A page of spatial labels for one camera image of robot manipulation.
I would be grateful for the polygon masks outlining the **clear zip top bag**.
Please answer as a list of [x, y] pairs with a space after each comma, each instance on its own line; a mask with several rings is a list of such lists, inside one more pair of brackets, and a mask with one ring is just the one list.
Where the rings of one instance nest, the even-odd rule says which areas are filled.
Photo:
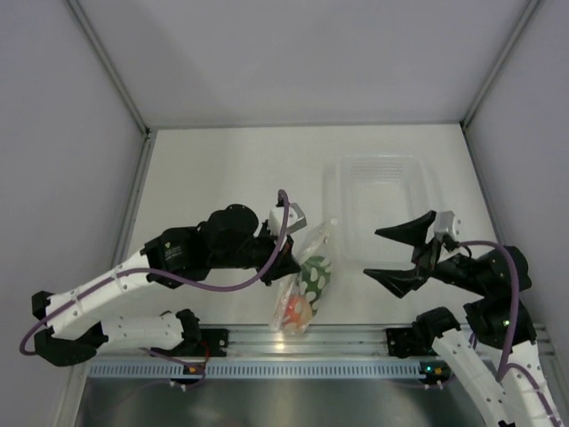
[[301, 270], [278, 282], [272, 332], [302, 334], [314, 320], [335, 279], [331, 238], [336, 226], [333, 218], [310, 230], [295, 254]]

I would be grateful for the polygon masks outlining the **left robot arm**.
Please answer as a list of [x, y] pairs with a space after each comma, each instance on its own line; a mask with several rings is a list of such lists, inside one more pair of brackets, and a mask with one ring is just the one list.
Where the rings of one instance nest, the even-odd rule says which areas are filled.
[[192, 310], [128, 318], [122, 306], [156, 288], [230, 293], [257, 281], [269, 286], [300, 271], [292, 234], [306, 224], [298, 204], [280, 201], [264, 222], [249, 207], [234, 204], [196, 226], [170, 228], [86, 284], [61, 294], [34, 294], [38, 322], [22, 339], [20, 352], [56, 367], [121, 350], [169, 360], [202, 356], [208, 340]]

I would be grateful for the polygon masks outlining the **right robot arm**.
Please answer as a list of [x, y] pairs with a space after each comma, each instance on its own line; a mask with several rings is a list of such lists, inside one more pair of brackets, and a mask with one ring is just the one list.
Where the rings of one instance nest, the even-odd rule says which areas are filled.
[[560, 426], [561, 414], [541, 368], [537, 333], [520, 300], [530, 288], [528, 262], [515, 246], [459, 240], [459, 221], [451, 211], [429, 211], [376, 235], [410, 246], [409, 270], [366, 269], [365, 275], [402, 299], [430, 279], [479, 295], [464, 304], [465, 332], [446, 307], [421, 313], [409, 327], [390, 328], [389, 355], [400, 359], [437, 356], [449, 371], [426, 365], [425, 388], [442, 389], [458, 381], [487, 426]]

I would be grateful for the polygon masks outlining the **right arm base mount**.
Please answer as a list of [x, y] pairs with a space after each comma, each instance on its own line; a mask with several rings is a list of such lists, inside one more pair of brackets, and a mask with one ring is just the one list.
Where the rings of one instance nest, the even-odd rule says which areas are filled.
[[387, 328], [385, 332], [391, 357], [407, 359], [436, 355], [423, 334], [412, 327]]

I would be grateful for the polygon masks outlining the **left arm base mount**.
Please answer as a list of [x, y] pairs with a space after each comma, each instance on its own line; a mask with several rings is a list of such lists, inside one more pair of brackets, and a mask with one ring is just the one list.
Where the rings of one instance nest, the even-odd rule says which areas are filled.
[[197, 357], [226, 358], [228, 354], [229, 330], [222, 327], [201, 328], [201, 341], [195, 348]]

